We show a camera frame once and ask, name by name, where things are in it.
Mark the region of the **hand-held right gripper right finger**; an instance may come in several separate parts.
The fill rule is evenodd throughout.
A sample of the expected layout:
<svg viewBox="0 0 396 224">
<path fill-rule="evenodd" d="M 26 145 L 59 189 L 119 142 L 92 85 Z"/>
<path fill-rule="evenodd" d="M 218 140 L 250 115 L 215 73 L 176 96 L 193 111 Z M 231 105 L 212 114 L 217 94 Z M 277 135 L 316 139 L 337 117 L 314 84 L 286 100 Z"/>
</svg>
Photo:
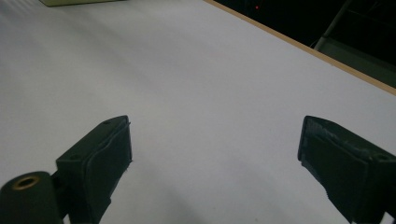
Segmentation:
<svg viewBox="0 0 396 224">
<path fill-rule="evenodd" d="M 353 224 L 396 224 L 396 156 L 341 125 L 306 116 L 298 160 Z"/>
</svg>

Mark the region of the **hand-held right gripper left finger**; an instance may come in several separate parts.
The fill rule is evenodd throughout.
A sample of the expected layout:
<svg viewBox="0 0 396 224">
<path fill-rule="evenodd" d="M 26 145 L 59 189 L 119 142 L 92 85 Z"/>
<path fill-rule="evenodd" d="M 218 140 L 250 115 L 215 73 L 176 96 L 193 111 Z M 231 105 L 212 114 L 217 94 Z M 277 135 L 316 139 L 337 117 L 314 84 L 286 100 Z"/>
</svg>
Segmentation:
<svg viewBox="0 0 396 224">
<path fill-rule="evenodd" d="M 105 120 L 56 160 L 72 224 L 98 224 L 133 160 L 127 116 Z"/>
</svg>

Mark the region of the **grey metal stand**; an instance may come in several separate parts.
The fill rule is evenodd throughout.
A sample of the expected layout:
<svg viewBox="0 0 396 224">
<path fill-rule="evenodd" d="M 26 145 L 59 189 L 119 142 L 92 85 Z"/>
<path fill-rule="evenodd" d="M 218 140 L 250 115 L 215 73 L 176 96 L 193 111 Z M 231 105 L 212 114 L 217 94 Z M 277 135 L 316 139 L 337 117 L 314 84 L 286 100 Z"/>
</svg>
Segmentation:
<svg viewBox="0 0 396 224">
<path fill-rule="evenodd" d="M 396 0 L 345 0 L 312 46 L 396 89 Z"/>
</svg>

